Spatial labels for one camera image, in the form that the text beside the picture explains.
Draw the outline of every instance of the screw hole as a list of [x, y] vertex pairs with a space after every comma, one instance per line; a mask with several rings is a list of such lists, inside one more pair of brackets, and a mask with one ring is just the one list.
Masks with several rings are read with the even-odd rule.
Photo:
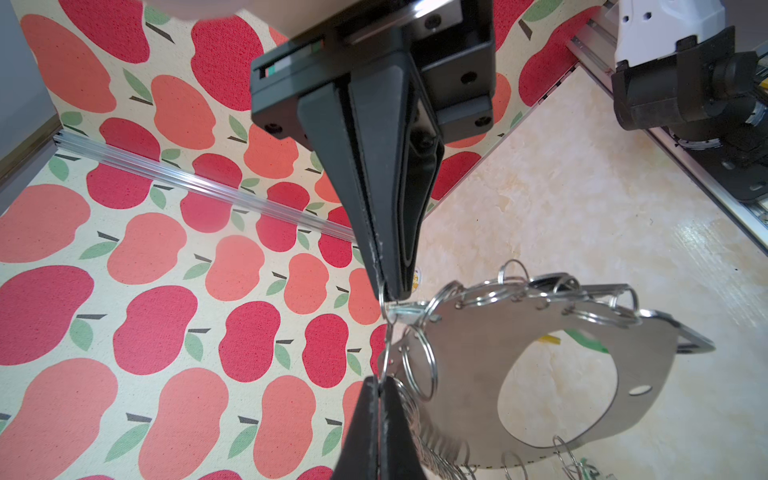
[[278, 124], [266, 124], [264, 125], [264, 130], [266, 130], [268, 134], [277, 135], [283, 131], [283, 127], [279, 126]]
[[439, 27], [441, 23], [442, 18], [440, 15], [435, 13], [434, 15], [427, 17], [427, 19], [424, 21], [424, 28], [427, 30], [434, 30], [435, 28]]
[[478, 75], [473, 71], [468, 71], [467, 73], [462, 75], [462, 83], [464, 85], [469, 85], [477, 79], [478, 79]]
[[480, 117], [477, 120], [475, 120], [475, 126], [476, 127], [484, 127], [485, 125], [491, 123], [490, 117]]
[[638, 385], [629, 391], [630, 396], [640, 396], [651, 391], [650, 385]]

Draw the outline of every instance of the gray wall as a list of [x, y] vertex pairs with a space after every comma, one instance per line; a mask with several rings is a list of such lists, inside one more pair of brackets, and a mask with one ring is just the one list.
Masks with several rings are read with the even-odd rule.
[[0, 0], [0, 158], [56, 110], [9, 0]]

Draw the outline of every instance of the large cutout hole in plate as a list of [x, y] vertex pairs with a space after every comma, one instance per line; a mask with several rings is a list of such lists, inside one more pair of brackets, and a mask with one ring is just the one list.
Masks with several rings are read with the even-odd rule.
[[613, 359], [589, 333], [549, 336], [525, 349], [498, 397], [504, 428], [537, 447], [552, 447], [553, 435], [570, 442], [589, 429], [611, 406], [618, 381]]

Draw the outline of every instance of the transparent plastic strip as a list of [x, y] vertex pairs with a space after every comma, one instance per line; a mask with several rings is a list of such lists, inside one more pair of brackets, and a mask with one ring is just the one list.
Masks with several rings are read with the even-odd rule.
[[142, 177], [160, 180], [175, 187], [195, 192], [196, 194], [222, 200], [238, 207], [269, 215], [278, 220], [284, 220], [340, 238], [341, 240], [357, 243], [355, 234], [349, 227], [305, 214], [300, 210], [295, 210], [273, 201], [242, 193], [232, 187], [218, 184], [177, 168], [166, 167], [160, 162], [148, 160], [120, 148], [102, 144], [66, 131], [59, 132], [54, 137], [54, 141], [61, 148], [91, 158], [101, 164], [119, 168]]

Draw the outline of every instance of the apple print fabric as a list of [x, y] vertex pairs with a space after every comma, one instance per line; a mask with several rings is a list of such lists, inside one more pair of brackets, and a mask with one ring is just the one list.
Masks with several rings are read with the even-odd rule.
[[[14, 0], [68, 131], [349, 226], [316, 155], [250, 124], [252, 15]], [[573, 65], [594, 0], [495, 1], [495, 126]], [[0, 216], [0, 478], [328, 479], [384, 325], [356, 246], [59, 150]]]
[[[290, 138], [279, 141], [251, 124], [250, 62], [286, 38], [249, 12], [186, 22], [137, 0], [12, 4], [68, 131], [346, 222], [317, 157]], [[446, 146], [429, 210], [576, 62], [565, 45], [599, 5], [598, 0], [494, 0], [495, 125]], [[124, 185], [124, 205], [130, 205], [135, 191], [121, 180], [113, 174], [94, 183], [104, 190]], [[188, 211], [215, 208], [196, 197], [187, 203]], [[203, 229], [197, 231], [223, 228], [198, 217], [188, 213], [184, 220]]]
[[126, 175], [60, 149], [0, 217], [0, 478], [329, 478], [383, 347], [354, 246]]

